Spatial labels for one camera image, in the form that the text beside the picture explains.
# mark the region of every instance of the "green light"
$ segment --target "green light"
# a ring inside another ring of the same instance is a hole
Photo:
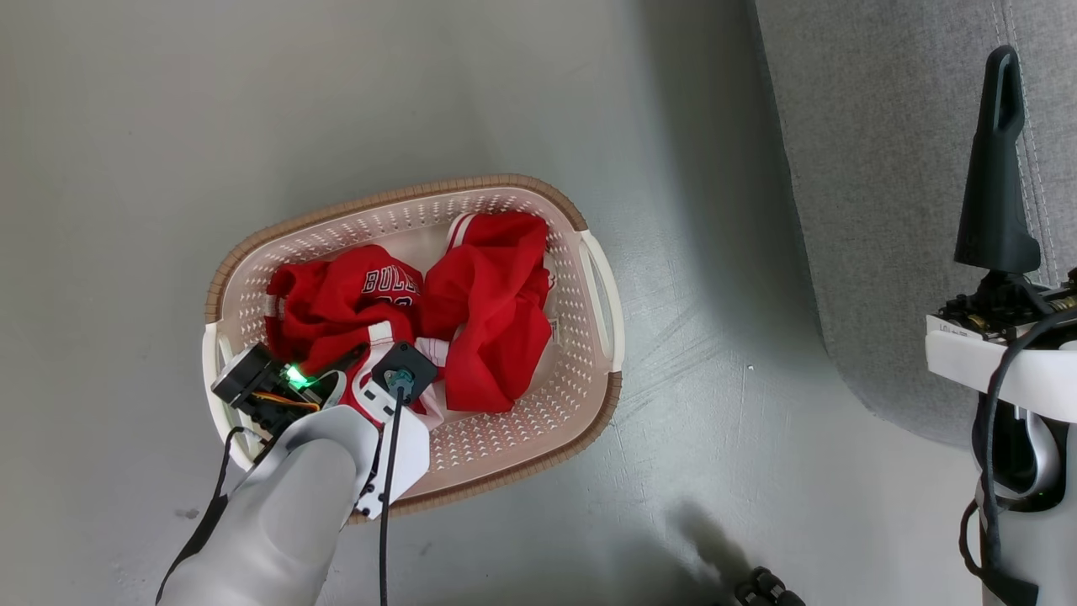
[[[298,387],[303,387],[311,383],[309,379],[303,377],[303,374],[300,374],[299,369],[296,367],[288,367],[288,382]]]

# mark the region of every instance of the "red fabric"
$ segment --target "red fabric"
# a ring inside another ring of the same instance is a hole
[[[527,391],[550,337],[542,311],[549,292],[546,222],[505,212],[456,226],[466,228],[462,243],[426,271],[422,335],[452,342],[446,408],[505,412]]]
[[[422,273],[376,244],[333,260],[281,265],[266,287],[283,298],[283,313],[266,318],[267,346],[309,376],[369,343],[367,329],[378,323],[411,343],[421,290]]]

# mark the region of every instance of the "floor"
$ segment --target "floor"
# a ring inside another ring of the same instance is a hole
[[[515,171],[613,264],[613,424],[513,487],[400,518],[394,604],[974,604],[969,457],[876,420],[815,330],[739,1],[0,3],[0,602],[152,603],[221,454],[202,301],[249,232]],[[349,527],[320,601],[377,602]]]

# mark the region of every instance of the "pink plastic basket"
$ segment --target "pink plastic basket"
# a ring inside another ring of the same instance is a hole
[[[454,179],[378,194],[267,227],[233,249],[209,288],[202,340],[206,396],[221,438],[236,425],[252,424],[216,398],[209,385],[235,353],[265,339],[262,302],[277,267],[376,242],[425,271],[444,252],[456,215],[507,210],[536,214],[549,225],[547,251],[554,257],[557,287],[547,312],[557,320],[557,346],[536,374],[542,381],[512,412],[446,418],[431,435],[430,471],[394,511],[436,507],[509,484],[587,448],[610,422],[620,395],[620,299],[605,254],[576,207],[553,186],[519,174]],[[233,460],[249,469],[260,443],[240,439],[237,447]]]

